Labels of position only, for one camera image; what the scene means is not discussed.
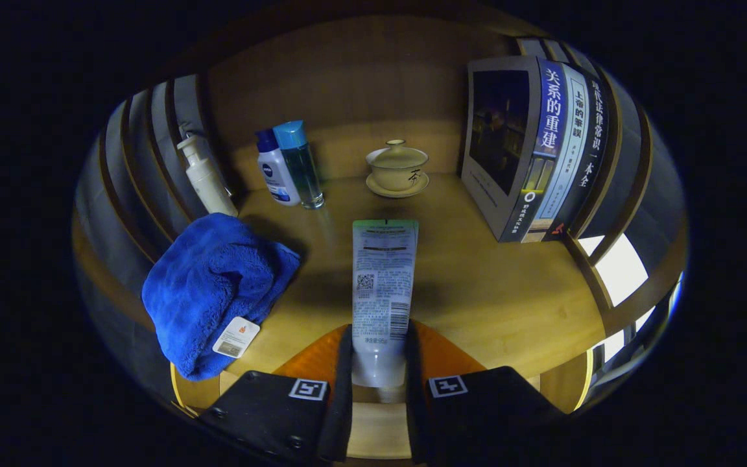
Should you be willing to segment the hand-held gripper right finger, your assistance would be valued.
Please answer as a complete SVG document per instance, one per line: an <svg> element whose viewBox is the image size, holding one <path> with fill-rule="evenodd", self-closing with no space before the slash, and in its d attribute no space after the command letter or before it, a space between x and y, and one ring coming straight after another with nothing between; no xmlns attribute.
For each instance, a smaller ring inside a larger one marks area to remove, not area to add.
<svg viewBox="0 0 747 467"><path fill-rule="evenodd" d="M416 464L526 464L564 422L512 367L488 369L423 323L409 323L405 357Z"/></svg>

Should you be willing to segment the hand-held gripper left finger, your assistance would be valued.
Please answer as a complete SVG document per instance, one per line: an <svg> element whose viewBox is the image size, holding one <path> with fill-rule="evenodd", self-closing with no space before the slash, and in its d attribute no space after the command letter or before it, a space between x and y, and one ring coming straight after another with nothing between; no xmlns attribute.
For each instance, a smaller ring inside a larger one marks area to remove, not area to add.
<svg viewBox="0 0 747 467"><path fill-rule="evenodd" d="M275 372L247 370L202 411L200 423L265 464L343 462L353 396L350 325L339 326Z"/></svg>

